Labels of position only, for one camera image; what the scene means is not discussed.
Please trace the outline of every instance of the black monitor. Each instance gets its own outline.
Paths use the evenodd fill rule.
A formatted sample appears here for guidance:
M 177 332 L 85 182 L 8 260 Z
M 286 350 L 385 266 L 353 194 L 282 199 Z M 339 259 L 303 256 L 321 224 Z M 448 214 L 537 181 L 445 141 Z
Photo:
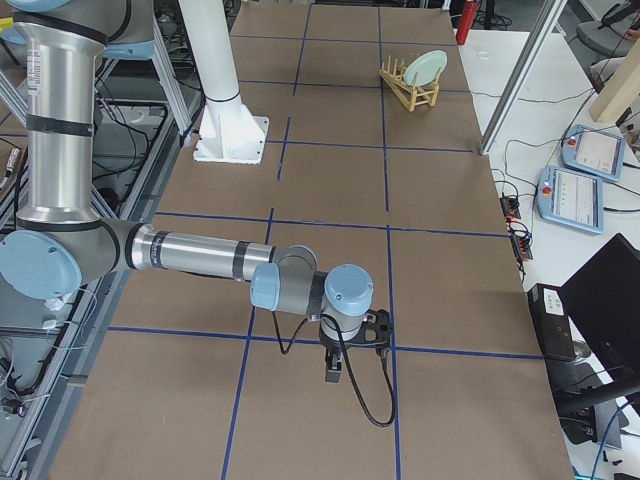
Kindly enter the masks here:
M 624 387 L 605 386 L 610 398 L 640 402 L 640 393 L 632 393 L 640 392 L 634 380 L 640 375 L 640 251 L 616 234 L 558 294 L 603 367 L 614 369 L 613 384 Z M 640 404 L 634 408 L 640 414 Z

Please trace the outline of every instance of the metal frame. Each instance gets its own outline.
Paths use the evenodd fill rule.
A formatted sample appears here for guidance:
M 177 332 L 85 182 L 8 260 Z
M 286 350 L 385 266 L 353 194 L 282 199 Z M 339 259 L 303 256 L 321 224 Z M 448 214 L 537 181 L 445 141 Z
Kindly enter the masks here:
M 493 142 L 495 142 L 500 133 L 502 124 L 507 115 L 509 115 L 509 111 L 516 102 L 520 89 L 529 75 L 533 62 L 540 53 L 547 36 L 553 30 L 566 3 L 567 0 L 546 0 L 542 6 L 536 23 L 522 48 L 522 53 L 482 137 L 482 142 L 480 143 L 480 153 L 482 155 L 487 155 L 491 150 Z

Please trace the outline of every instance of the chair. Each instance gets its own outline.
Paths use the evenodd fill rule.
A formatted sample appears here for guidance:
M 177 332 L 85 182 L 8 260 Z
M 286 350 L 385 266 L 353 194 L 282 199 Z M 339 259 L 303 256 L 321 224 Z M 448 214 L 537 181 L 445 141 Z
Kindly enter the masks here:
M 611 9 L 602 18 L 602 21 L 584 22 L 576 27 L 576 34 L 568 43 L 578 38 L 587 48 L 605 58 L 624 57 L 629 53 L 635 42 L 624 38 L 625 33 L 633 25 L 637 11 L 630 11 L 622 19 L 608 19 L 612 14 Z
M 435 106 L 440 90 L 440 74 L 446 66 L 447 54 L 442 50 L 425 53 L 409 66 L 405 65 L 404 59 L 399 64 L 397 58 L 392 61 L 389 55 L 386 67 L 382 64 L 380 76 L 402 105 L 413 112 L 416 105 Z

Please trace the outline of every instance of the blue tape line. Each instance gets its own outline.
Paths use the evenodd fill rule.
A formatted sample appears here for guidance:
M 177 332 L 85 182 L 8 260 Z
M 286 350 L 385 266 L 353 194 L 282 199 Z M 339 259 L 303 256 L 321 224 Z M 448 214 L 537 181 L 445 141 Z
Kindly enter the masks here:
M 0 125 L 7 121 L 7 118 L 11 116 L 11 112 L 7 113 L 2 120 L 0 120 Z
M 271 208 L 271 211 L 269 212 L 269 220 L 267 223 L 267 233 L 264 236 L 264 243 L 265 245 L 269 244 L 269 239 L 271 238 L 271 226 L 273 225 L 273 214 L 275 212 L 275 208 Z
M 380 7 L 378 7 L 378 53 L 380 57 L 380 65 L 382 65 L 382 23 L 380 19 Z M 384 208 L 389 211 L 389 164 L 387 162 L 387 127 L 385 124 L 384 110 L 384 82 L 382 78 L 378 79 L 380 88 L 380 117 L 382 118 L 382 156 L 384 162 Z
M 296 80 L 293 84 L 293 96 L 296 95 L 296 90 L 298 89 L 298 79 L 300 78 L 300 67 L 302 66 L 302 54 L 304 53 L 304 44 L 307 38 L 307 29 L 309 28 L 309 19 L 311 18 L 311 8 L 313 4 L 309 6 L 309 10 L 307 10 L 307 20 L 304 24 L 304 33 L 302 34 L 302 45 L 300 45 L 300 56 L 298 57 L 298 68 L 296 69 Z
M 433 47 L 457 47 L 455 43 L 423 43 L 423 42 L 382 42 L 388 45 L 430 45 Z
M 431 147 L 389 147 L 389 150 L 414 150 L 418 152 L 451 152 L 451 153 L 473 153 L 470 148 L 431 148 Z
M 428 230 L 429 233 L 441 235 L 466 235 L 470 237 L 509 238 L 508 233 L 458 232 L 456 230 Z
M 258 342 L 277 342 L 275 337 L 261 336 L 261 335 L 240 335 L 234 333 L 219 333 L 219 332 L 201 332 L 197 330 L 174 330 L 164 328 L 148 328 L 148 327 L 125 327 L 125 326 L 110 326 L 110 332 L 131 332 L 131 333 L 146 333 L 152 335 L 175 335 L 180 337 L 208 337 L 219 338 L 222 340 L 251 340 Z M 283 337 L 283 340 L 291 340 L 290 338 Z M 306 345 L 321 345 L 318 340 L 308 339 L 296 339 L 296 343 L 302 343 Z M 399 352 L 415 352 L 415 353 L 432 353 L 442 355 L 462 355 L 467 357 L 493 357 L 493 358 L 509 358 L 516 360 L 544 360 L 544 357 L 540 355 L 526 355 L 517 353 L 500 353 L 500 352 L 479 352 L 473 350 L 453 350 L 453 349 L 438 349 L 438 348 L 426 348 L 426 347 L 410 347 L 410 346 L 393 346 L 393 348 Z
M 521 353 L 479 352 L 475 350 L 453 350 L 446 348 L 396 347 L 399 352 L 435 353 L 439 355 L 462 355 L 466 357 L 510 358 L 517 360 L 544 360 L 542 355 L 527 355 Z
M 229 424 L 229 434 L 227 435 L 227 446 L 224 451 L 224 462 L 222 463 L 222 472 L 220 480 L 227 478 L 229 470 L 229 460 L 231 458 L 231 448 L 233 446 L 233 435 L 236 429 L 236 421 L 238 420 L 238 409 L 240 408 L 240 397 L 242 395 L 242 387 L 244 385 L 244 376 L 247 371 L 247 360 L 249 358 L 249 346 L 251 345 L 251 332 L 253 331 L 253 323 L 256 317 L 256 309 L 251 309 L 251 318 L 249 319 L 249 329 L 247 331 L 247 339 L 244 343 L 244 352 L 242 354 L 242 365 L 240 366 L 240 376 L 238 378 L 238 386 L 236 387 L 236 397 L 233 402 L 233 413 L 231 414 L 231 423 Z
M 271 81 L 271 80 L 238 80 L 240 83 L 257 83 L 263 85 L 295 85 L 295 82 L 282 82 L 282 81 Z M 357 83 L 307 83 L 307 82 L 298 82 L 297 85 L 299 87 L 337 87 L 337 88 L 366 88 L 369 90 L 379 88 L 377 85 L 360 85 Z M 441 89 L 440 93 L 468 93 L 471 95 L 471 91 L 469 90 L 458 90 L 458 89 Z
M 227 340 L 246 340 L 246 335 L 236 335 L 233 333 L 216 333 L 216 332 L 198 332 L 189 330 L 171 330 L 163 328 L 146 328 L 146 327 L 119 327 L 110 326 L 111 332 L 133 332 L 133 333 L 153 333 L 157 335 L 178 335 L 183 337 L 212 337 L 223 338 Z
M 242 35 L 237 33 L 230 33 L 229 36 L 231 38 L 259 38 L 261 40 L 302 40 L 302 38 L 300 37 L 279 37 L 279 36 L 268 37 L 266 35 Z
M 230 34 L 231 38 L 257 38 L 264 40 L 313 40 L 315 42 L 335 42 L 335 43 L 383 43 L 389 45 L 425 45 L 425 46 L 434 46 L 434 47 L 457 47 L 455 43 L 431 43 L 431 42 L 390 42 L 385 40 L 339 40 L 335 38 L 301 38 L 301 37 L 281 37 L 281 36 L 273 36 L 269 37 L 266 35 L 241 35 L 241 34 Z
M 282 140 L 267 140 L 267 143 L 282 143 Z M 327 142 L 306 142 L 299 140 L 289 140 L 287 143 L 291 145 L 312 145 L 320 147 L 345 147 L 345 148 L 376 148 L 387 150 L 410 150 L 418 152 L 451 152 L 451 153 L 473 153 L 473 150 L 468 148 L 433 148 L 433 147 L 391 147 L 387 145 L 358 145 L 352 143 L 327 143 Z
M 232 220 L 239 222 L 258 222 L 268 223 L 269 219 L 264 218 L 251 218 L 251 217 L 234 217 L 225 215 L 207 215 L 199 213 L 182 213 L 182 212 L 156 212 L 158 216 L 164 217 L 186 217 L 186 218 L 202 218 L 206 220 Z M 303 225 L 313 227 L 335 227 L 335 228 L 355 228 L 361 230 L 391 230 L 392 232 L 408 232 L 408 233 L 432 233 L 436 235 L 465 235 L 470 237 L 491 237 L 491 238 L 509 238 L 508 233 L 484 233 L 484 232 L 460 232 L 456 230 L 434 230 L 431 228 L 413 228 L 413 227 L 391 227 L 391 226 L 378 226 L 378 225 L 358 225 L 349 223 L 331 223 L 331 222 L 318 222 L 318 221 L 305 221 L 305 220 L 279 220 L 272 219 L 271 223 L 282 225 Z
M 395 326 L 395 302 L 393 295 L 393 255 L 391 253 L 391 229 L 387 225 L 387 277 L 389 278 L 389 314 L 391 323 Z M 400 453 L 400 402 L 398 401 L 398 359 L 396 355 L 396 334 L 391 336 L 391 359 L 393 362 L 392 382 L 393 391 L 396 394 L 396 421 L 393 425 L 396 448 L 396 480 L 402 480 L 402 455 Z
M 280 166 L 278 167 L 278 175 L 276 176 L 276 181 L 278 182 L 282 178 L 282 167 L 284 166 L 284 153 L 287 150 L 287 140 L 289 139 L 290 126 L 291 126 L 291 117 L 287 117 L 287 128 L 284 130 L 284 142 L 283 142 L 284 144 L 282 146 L 282 151 L 280 152 Z
M 161 217 L 206 218 L 209 220 L 236 220 L 239 222 L 267 223 L 269 221 L 268 219 L 265 219 L 265 218 L 234 217 L 234 216 L 228 216 L 228 215 L 205 215 L 200 213 L 156 212 L 155 214 Z

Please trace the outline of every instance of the black band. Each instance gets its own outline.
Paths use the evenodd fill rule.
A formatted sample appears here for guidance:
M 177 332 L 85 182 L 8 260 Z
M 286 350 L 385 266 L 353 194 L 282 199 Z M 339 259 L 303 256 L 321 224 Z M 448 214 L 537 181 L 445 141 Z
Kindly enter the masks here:
M 94 30 L 93 28 L 78 25 L 77 23 L 62 20 L 61 18 L 49 17 L 40 13 L 15 12 L 13 14 L 13 23 L 35 23 L 43 27 L 55 28 L 56 30 L 64 30 L 65 32 L 75 33 L 81 37 L 86 37 L 103 45 L 107 44 L 107 34 Z
M 216 99 L 214 99 L 214 98 L 207 97 L 207 96 L 205 95 L 205 97 L 207 97 L 207 100 L 211 100 L 212 102 L 215 102 L 215 103 L 225 103 L 225 102 L 230 102 L 231 100 L 235 100 L 235 99 L 236 99 L 236 98 L 238 98 L 239 96 L 240 96 L 240 90 L 238 90 L 238 93 L 236 93 L 233 97 L 231 97 L 231 98 L 227 98 L 226 100 L 216 100 Z
M 101 220 L 85 223 L 49 223 L 49 222 L 32 222 L 31 220 L 23 220 L 18 218 L 17 224 L 25 230 L 33 230 L 34 232 L 86 232 L 87 230 L 95 230 L 100 228 Z
M 151 250 L 149 251 L 149 257 L 151 259 L 151 266 L 153 268 L 162 268 L 166 270 L 166 268 L 164 268 L 164 265 L 162 265 L 162 259 L 160 257 L 162 255 L 162 244 L 164 243 L 164 239 L 167 238 L 167 235 L 169 235 L 170 233 L 171 232 L 167 232 L 164 230 L 158 232 L 151 241 Z
M 113 260 L 113 265 L 111 265 L 111 268 L 109 269 L 110 272 L 113 272 L 118 265 L 118 262 L 120 261 L 120 241 L 118 240 L 116 232 L 113 230 L 113 228 L 111 228 L 111 225 L 109 225 L 104 220 L 100 220 L 100 226 L 107 231 L 107 233 L 111 237 L 111 240 L 113 241 L 113 245 L 116 248 L 116 258 Z
M 70 122 L 55 118 L 27 115 L 27 130 L 42 133 L 61 133 L 76 137 L 93 137 L 93 123 Z
M 127 265 L 131 270 L 137 270 L 136 266 L 133 263 L 133 257 L 131 256 L 133 251 L 133 241 L 144 225 L 144 223 L 137 223 L 136 225 L 134 225 L 131 230 L 129 230 L 129 235 L 127 235 L 127 242 L 124 244 L 124 259 L 126 260 Z
M 109 42 L 113 42 L 118 37 L 120 37 L 126 30 L 129 28 L 129 23 L 131 22 L 131 0 L 127 0 L 126 10 L 124 12 L 124 18 L 122 19 L 122 23 L 118 30 L 116 30 L 112 35 L 109 35 L 107 39 Z
M 236 251 L 233 253 L 233 269 L 231 271 L 233 279 L 239 282 L 244 281 L 244 257 L 247 254 L 251 242 L 238 242 Z
M 309 291 L 309 303 L 307 304 L 307 318 L 310 320 L 318 320 L 322 314 L 325 278 L 327 278 L 325 272 L 315 272 L 313 274 L 311 290 Z

